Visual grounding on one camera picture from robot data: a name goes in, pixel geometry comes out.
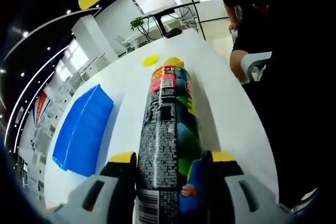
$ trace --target person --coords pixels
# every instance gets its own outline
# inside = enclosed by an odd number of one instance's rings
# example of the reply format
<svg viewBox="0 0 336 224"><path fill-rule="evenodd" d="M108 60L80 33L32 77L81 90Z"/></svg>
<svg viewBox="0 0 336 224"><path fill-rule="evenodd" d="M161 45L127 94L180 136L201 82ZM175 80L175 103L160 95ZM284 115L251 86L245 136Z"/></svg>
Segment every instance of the person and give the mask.
<svg viewBox="0 0 336 224"><path fill-rule="evenodd" d="M223 0L223 2L231 22L229 31L238 31L230 55L230 67L240 82L246 82L246 75L240 65L244 56L272 51L268 7L250 0ZM241 19L237 17L240 10Z"/></svg>
<svg viewBox="0 0 336 224"><path fill-rule="evenodd" d="M273 152L279 201L291 208L325 185L331 170L334 95L327 82L334 79L334 70L325 59L333 59L328 57L334 38L332 7L327 0L252 1L268 6L273 50L261 80L243 88ZM328 25L311 25L311 17ZM323 64L323 70L312 76L314 64Z"/></svg>

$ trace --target spray can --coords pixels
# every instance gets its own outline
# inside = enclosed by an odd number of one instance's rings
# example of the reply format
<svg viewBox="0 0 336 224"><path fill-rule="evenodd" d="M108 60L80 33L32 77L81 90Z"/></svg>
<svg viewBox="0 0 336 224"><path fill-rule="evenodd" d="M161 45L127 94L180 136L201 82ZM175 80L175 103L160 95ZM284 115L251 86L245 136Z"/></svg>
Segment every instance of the spray can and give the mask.
<svg viewBox="0 0 336 224"><path fill-rule="evenodd" d="M152 75L138 157L138 224L184 223L181 209L186 206L180 204L199 206L195 194L182 195L193 162L202 157L191 91L190 75L177 58Z"/></svg>

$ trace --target barcode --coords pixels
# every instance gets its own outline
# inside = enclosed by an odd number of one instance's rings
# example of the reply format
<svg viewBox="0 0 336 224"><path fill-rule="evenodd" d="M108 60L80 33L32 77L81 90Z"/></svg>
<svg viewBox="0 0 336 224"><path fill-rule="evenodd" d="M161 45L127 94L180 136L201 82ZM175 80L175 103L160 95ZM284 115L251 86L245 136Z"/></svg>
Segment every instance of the barcode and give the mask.
<svg viewBox="0 0 336 224"><path fill-rule="evenodd" d="M161 88L173 88L174 87L174 81L173 79L167 79L161 81Z"/></svg>
<svg viewBox="0 0 336 224"><path fill-rule="evenodd" d="M159 191L139 191L137 215L138 224L159 223Z"/></svg>

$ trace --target ceiling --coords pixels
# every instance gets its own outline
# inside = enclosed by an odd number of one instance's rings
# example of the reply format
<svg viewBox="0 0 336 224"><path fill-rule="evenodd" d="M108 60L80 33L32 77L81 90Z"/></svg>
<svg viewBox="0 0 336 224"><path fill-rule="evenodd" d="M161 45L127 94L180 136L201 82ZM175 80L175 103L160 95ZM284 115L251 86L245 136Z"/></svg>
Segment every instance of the ceiling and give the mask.
<svg viewBox="0 0 336 224"><path fill-rule="evenodd" d="M97 4L105 8L115 0L101 0ZM52 56L55 55L64 46L67 46L73 39L71 28L83 14L69 15L56 22L29 35L23 41L11 50L20 40L22 40L22 32L31 32L39 26L52 19L58 18L66 14L67 10L72 12L79 11L78 0L12 0L7 3L8 13L4 15L5 27L0 30L0 67L6 70L5 74L0 74L0 91L1 98L5 107L0 103L0 132L4 133L6 123L10 117L13 107L18 100L21 92L35 73L43 66ZM90 14L94 14L97 10L90 10ZM50 62L31 83L24 96L20 100L20 104L16 109L27 106L33 95L36 93L40 84L54 71L57 61L62 57L56 57ZM14 128L13 121L8 131L6 142L7 149L14 148L17 128Z"/></svg>

